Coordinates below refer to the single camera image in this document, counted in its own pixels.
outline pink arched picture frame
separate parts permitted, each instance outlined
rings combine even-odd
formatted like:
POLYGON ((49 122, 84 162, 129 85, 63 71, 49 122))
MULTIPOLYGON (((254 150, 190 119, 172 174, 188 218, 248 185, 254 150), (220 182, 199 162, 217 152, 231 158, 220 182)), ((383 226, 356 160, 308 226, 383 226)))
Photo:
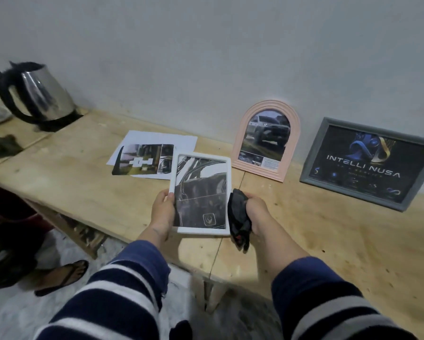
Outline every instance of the pink arched picture frame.
POLYGON ((239 131, 236 136, 236 142, 234 143, 234 146, 232 148, 232 153, 231 153, 232 166, 240 170, 244 170, 250 173, 264 176, 269 179, 283 182, 289 167, 289 163, 291 162, 292 156, 294 154, 295 146, 297 145, 297 142, 299 140, 299 136, 300 136, 300 120, 299 120, 299 116, 297 115, 297 113, 294 111, 292 107, 278 100, 265 100, 262 102, 258 102, 257 104, 250 107, 250 109, 245 113, 245 115, 243 116, 241 120, 239 131), (247 132, 247 127, 249 126, 250 121, 253 120, 258 113, 262 111, 272 111, 272 110, 285 115, 290 124, 289 138, 288 138, 288 141, 286 142, 283 156, 278 163, 278 168, 270 169, 270 168, 260 167, 256 164, 239 160, 239 154, 241 153, 244 139, 252 138, 251 136, 249 136, 247 132))

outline sandal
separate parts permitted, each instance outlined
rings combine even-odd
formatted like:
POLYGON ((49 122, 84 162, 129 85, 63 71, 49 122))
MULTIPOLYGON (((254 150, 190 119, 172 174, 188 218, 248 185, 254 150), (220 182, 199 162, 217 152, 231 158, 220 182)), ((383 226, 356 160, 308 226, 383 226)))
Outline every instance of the sandal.
POLYGON ((89 267, 89 262, 86 261, 86 260, 79 260, 79 261, 77 261, 75 263, 64 265, 63 267, 72 267, 72 269, 65 276, 65 278, 62 280, 61 284, 58 285, 58 286, 54 286, 54 287, 48 287, 46 289, 42 289, 42 290, 39 290, 39 291, 34 291, 34 295, 36 295, 36 297, 42 297, 42 296, 48 295, 51 292, 54 292, 56 290, 59 290, 59 289, 65 287, 65 286, 69 286, 70 284, 76 283, 78 280, 80 280, 81 278, 83 278, 84 274, 87 272, 88 267, 89 267), (77 280, 75 280, 75 281, 73 281, 73 282, 65 285, 65 283, 67 283, 67 281, 70 279, 70 277, 72 276, 72 274, 78 268, 78 264, 79 263, 84 263, 84 272, 83 272, 83 274, 81 274, 80 277, 77 280))

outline printed picture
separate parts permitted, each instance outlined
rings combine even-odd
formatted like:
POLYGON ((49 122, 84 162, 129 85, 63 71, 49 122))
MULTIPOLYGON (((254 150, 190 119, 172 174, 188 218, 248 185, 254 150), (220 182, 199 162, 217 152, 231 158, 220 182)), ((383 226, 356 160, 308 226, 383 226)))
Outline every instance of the printed picture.
POLYGON ((401 203, 424 167, 424 145, 330 126, 311 178, 401 203))
POLYGON ((127 144, 119 150, 113 175, 168 174, 173 144, 127 144))
POLYGON ((289 120, 281 112, 259 112, 248 123, 239 160, 277 170, 290 132, 289 120))
POLYGON ((227 164, 179 156, 175 227, 226 229, 227 164))

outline gray wall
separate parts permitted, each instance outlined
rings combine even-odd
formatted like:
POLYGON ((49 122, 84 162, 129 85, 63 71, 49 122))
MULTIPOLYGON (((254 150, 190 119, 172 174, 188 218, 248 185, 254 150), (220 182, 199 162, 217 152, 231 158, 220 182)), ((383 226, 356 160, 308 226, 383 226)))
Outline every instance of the gray wall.
POLYGON ((424 136, 424 0, 0 0, 0 69, 86 107, 232 143, 255 102, 424 136))

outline sleeve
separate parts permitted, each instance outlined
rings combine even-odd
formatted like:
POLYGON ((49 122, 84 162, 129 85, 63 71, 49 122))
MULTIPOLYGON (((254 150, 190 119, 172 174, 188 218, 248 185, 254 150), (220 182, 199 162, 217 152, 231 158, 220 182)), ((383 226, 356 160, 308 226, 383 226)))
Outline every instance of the sleeve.
POLYGON ((280 272, 272 298, 285 339, 415 339, 316 257, 295 260, 280 272))
POLYGON ((34 339, 158 339, 169 273, 153 244, 132 242, 93 274, 34 339))

